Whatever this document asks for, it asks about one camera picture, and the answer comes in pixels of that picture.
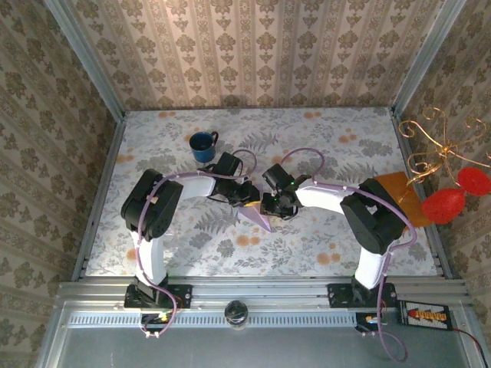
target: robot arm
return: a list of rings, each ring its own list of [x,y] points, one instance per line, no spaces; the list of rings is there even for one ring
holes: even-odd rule
[[[406,226],[402,220],[384,206],[346,187],[325,186],[309,176],[294,179],[279,164],[266,171],[263,178],[276,191],[274,196],[265,194],[263,197],[262,212],[267,215],[291,218],[301,207],[319,207],[344,214],[361,245],[354,281],[367,291],[377,286],[387,249],[402,235]],[[402,212],[377,180],[366,180],[360,184],[360,189],[384,199]],[[375,206],[375,211],[367,208]]]
[[[155,185],[163,178],[154,169],[146,170],[124,202],[121,217],[131,231],[133,243],[140,246],[142,269],[137,268],[137,278],[148,285],[143,271],[154,284],[161,284],[166,279],[166,267],[163,262],[163,238],[172,222],[177,204],[192,197],[209,197],[220,194],[232,207],[241,206],[260,200],[259,191],[250,180],[237,182],[232,179],[221,179],[218,176],[233,176],[239,167],[240,159],[224,153],[217,164],[207,166],[199,172],[188,172],[172,176],[155,192],[142,222],[142,242],[139,243],[138,223],[143,207]]]

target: patterned wallpaper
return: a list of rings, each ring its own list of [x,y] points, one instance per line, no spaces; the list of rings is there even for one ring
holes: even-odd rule
[[[464,126],[466,117],[479,117],[487,122],[486,135],[461,152],[485,162],[485,152],[491,152],[491,1],[467,1],[409,103],[406,117],[417,117],[422,122],[421,110],[432,105],[446,111],[450,136],[457,141],[472,135]],[[429,129],[438,136],[443,134],[438,126]],[[426,143],[422,137],[412,142],[414,152],[425,151]],[[463,167],[458,159],[451,160],[450,165],[454,175]],[[427,183],[429,193],[447,186],[451,186],[451,178],[443,170]],[[490,229],[491,195],[468,196],[461,216],[440,227],[440,234],[451,254],[453,269],[467,281],[491,345]]]
[[[42,2],[0,1],[0,366],[31,366],[114,132]]]
[[[388,106],[443,0],[69,0],[125,110]]]

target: pink object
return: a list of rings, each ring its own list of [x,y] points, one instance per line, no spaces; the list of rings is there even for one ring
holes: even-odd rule
[[[272,232],[268,216],[261,215],[260,204],[249,205],[247,207],[239,207],[239,213],[254,222],[255,224],[261,226],[267,232]]]

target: circuit board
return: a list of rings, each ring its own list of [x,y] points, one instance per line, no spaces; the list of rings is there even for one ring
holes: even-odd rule
[[[450,311],[446,305],[398,301],[397,309],[400,324],[436,330],[452,330]]]

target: floral tablecloth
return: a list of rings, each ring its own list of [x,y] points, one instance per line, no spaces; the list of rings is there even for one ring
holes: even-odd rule
[[[198,167],[189,148],[196,131],[219,131],[217,155],[252,150],[258,166],[252,181],[289,151],[315,147],[326,158],[318,178],[358,184],[368,177],[404,171],[404,161],[387,108],[271,110],[188,110],[132,112],[110,181],[86,275],[133,274],[130,233],[120,209],[142,172],[189,171]],[[241,153],[245,166],[252,160]],[[312,173],[320,159],[297,153],[284,167],[293,176]],[[271,218],[269,234],[227,204],[182,201],[165,235],[172,275],[352,275],[360,245],[344,216],[323,209],[301,209],[291,221]],[[423,229],[410,249],[396,252],[390,274],[437,273]]]

